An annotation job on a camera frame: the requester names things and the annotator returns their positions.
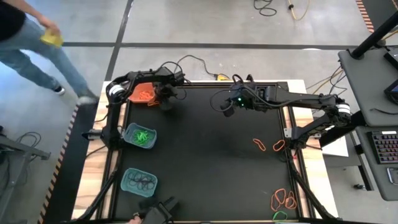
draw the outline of white label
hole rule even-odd
[[[382,131],[381,134],[397,134],[396,131]]]

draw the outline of green rubber band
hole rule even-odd
[[[286,220],[286,219],[287,219],[287,214],[286,214],[286,212],[284,212],[284,211],[278,211],[278,212],[275,212],[274,216],[272,217],[272,221],[277,221],[276,217],[277,217],[278,214],[280,214],[280,213],[283,214],[283,215],[285,216],[285,218],[282,219],[282,220]]]

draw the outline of concrete floor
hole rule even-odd
[[[127,0],[28,0],[39,11],[57,22],[66,42],[115,42]],[[302,12],[306,1],[297,1]],[[302,21],[294,22],[287,3],[271,4],[278,10],[274,17],[263,17],[243,0],[134,0],[123,42],[142,43],[221,43],[280,45],[356,45],[369,32],[355,0],[313,0]],[[72,62],[99,94],[105,78],[112,47],[65,47]],[[122,48],[113,78],[131,70],[157,68],[177,61],[186,54],[206,60],[211,72],[234,73],[255,79],[302,79],[307,86],[330,76],[339,66],[337,50],[277,49],[146,49]],[[49,186],[76,96],[57,69],[47,60],[27,52],[43,71],[58,78],[68,93],[54,95],[24,80],[0,63],[0,124],[12,139],[27,131],[42,135],[38,148],[51,152],[48,161],[30,165],[28,182],[18,188],[11,205],[10,221],[35,223]],[[200,62],[185,59],[181,66],[191,80],[209,80]],[[349,88],[343,80],[340,86]],[[321,88],[327,92],[330,85]],[[341,95],[358,110],[351,89]],[[385,202],[378,191],[354,191],[360,182],[356,170],[329,169],[333,195],[340,217],[347,220],[393,223],[398,218],[398,203]]]

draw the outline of black and orange striped edge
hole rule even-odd
[[[374,26],[372,24],[371,19],[369,18],[368,12],[366,11],[366,8],[363,5],[362,0],[356,0],[356,4],[358,5],[359,11],[361,12],[363,21],[366,24],[366,28],[368,28],[369,32],[374,32]]]
[[[57,163],[55,165],[55,169],[54,169],[54,172],[52,174],[51,181],[50,181],[50,186],[47,189],[47,193],[45,194],[43,206],[40,209],[40,216],[39,216],[39,219],[37,220],[38,224],[43,224],[43,222],[44,222],[45,213],[47,211],[47,208],[49,207],[49,202],[50,202],[51,196],[53,194],[55,183],[57,181],[57,177],[58,177],[58,174],[59,174],[61,166],[62,166],[63,157],[65,155],[65,150],[67,150],[69,138],[70,138],[70,135],[72,133],[72,128],[73,128],[73,125],[75,123],[76,115],[77,115],[78,110],[79,110],[79,106],[76,105],[75,109],[73,110],[72,117],[71,117],[71,119],[69,121],[67,134],[65,136],[65,139],[63,140],[63,144],[62,144],[62,148],[61,148],[61,151],[60,151],[60,155],[58,157],[58,161],[57,161]]]

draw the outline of black tabletop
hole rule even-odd
[[[373,153],[374,149],[370,145],[369,139],[366,135],[366,133],[370,131],[398,131],[398,127],[369,128],[361,126],[357,127],[355,131],[361,141],[363,151],[368,160],[369,167],[372,170],[381,197],[387,201],[398,200],[398,186],[390,183],[387,174],[388,167],[398,168],[398,164],[378,164],[376,156]]]
[[[398,79],[398,70],[384,58],[385,53],[386,49],[368,50],[361,60],[353,59],[348,51],[338,53],[365,122],[372,127],[398,126],[396,115],[372,110],[398,113],[398,105],[384,94],[384,90]]]
[[[283,136],[281,111],[237,109],[226,118],[209,104],[218,90],[186,88],[186,99],[173,101],[168,112],[131,104],[127,124],[155,129],[158,137],[152,149],[123,149],[120,174],[132,167],[157,176],[155,197],[180,200],[175,220],[271,220],[271,195],[291,189],[287,164],[272,150]],[[216,98],[218,105],[222,97]],[[267,150],[261,151],[253,138]],[[115,217],[131,218],[144,198],[121,190],[120,180]],[[282,210],[289,219],[296,217],[295,210]]]

